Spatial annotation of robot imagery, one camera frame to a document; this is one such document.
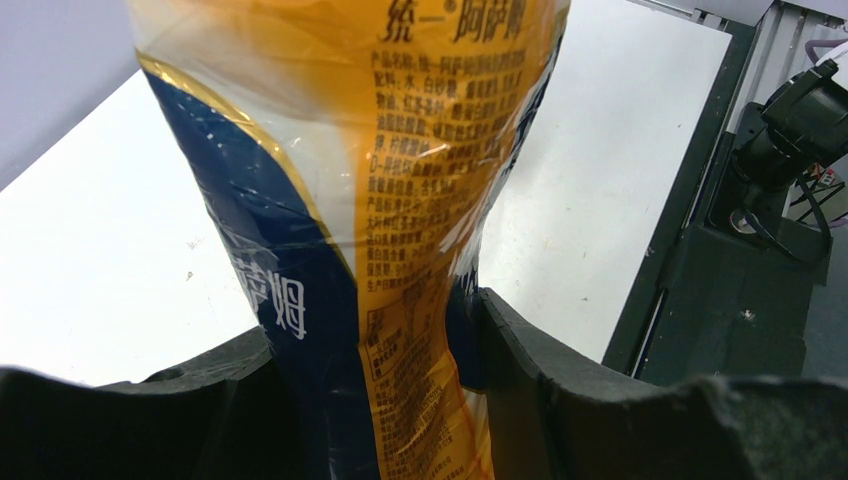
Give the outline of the orange blue label bottle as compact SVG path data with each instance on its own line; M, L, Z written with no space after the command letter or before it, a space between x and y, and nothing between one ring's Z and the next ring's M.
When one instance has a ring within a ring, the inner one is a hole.
M486 217L566 1L130 1L311 479L491 479Z

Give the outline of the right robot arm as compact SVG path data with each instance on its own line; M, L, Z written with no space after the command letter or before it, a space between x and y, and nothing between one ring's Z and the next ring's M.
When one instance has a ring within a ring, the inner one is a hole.
M734 168L746 184L747 222L767 198L785 191L809 167L827 167L847 154L847 88L833 58L795 75L759 109L764 123L735 152Z

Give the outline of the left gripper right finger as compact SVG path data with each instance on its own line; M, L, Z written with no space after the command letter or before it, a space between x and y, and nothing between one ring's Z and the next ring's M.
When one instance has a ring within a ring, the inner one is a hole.
M704 376L670 387L611 370L480 293L499 479L843 479L841 378Z

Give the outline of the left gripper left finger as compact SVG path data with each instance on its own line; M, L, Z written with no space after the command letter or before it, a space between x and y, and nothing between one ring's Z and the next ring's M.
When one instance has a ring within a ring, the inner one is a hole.
M325 479L264 333L146 380L1 371L5 479Z

